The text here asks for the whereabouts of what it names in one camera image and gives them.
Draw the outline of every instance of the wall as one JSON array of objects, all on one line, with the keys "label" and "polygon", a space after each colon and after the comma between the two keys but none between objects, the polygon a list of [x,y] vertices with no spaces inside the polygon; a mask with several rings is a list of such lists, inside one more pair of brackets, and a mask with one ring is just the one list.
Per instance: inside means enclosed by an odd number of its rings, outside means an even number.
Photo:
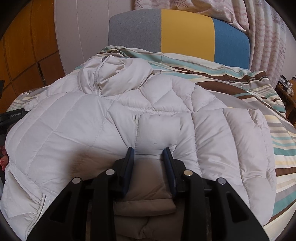
[{"label": "wall", "polygon": [[13,100],[65,75],[56,42],[54,0],[32,0],[14,18],[0,40],[0,113]]},{"label": "wall", "polygon": [[55,0],[54,18],[66,74],[108,45],[109,19],[134,9],[134,0]]},{"label": "wall", "polygon": [[290,80],[296,75],[296,40],[288,28],[286,36],[286,55],[281,74]]}]

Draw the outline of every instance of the wooden table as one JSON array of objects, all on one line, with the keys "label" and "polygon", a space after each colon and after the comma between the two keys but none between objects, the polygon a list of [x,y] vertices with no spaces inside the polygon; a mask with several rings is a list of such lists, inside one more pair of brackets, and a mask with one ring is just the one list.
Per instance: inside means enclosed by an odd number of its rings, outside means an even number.
[{"label": "wooden table", "polygon": [[286,106],[286,116],[288,119],[288,116],[290,115],[292,110],[294,110],[294,109],[296,110],[296,101],[290,95],[288,95],[288,93],[286,91],[284,91],[283,88],[281,88],[279,85],[276,86],[275,90],[280,91],[286,97],[286,99],[288,101],[287,106]]}]

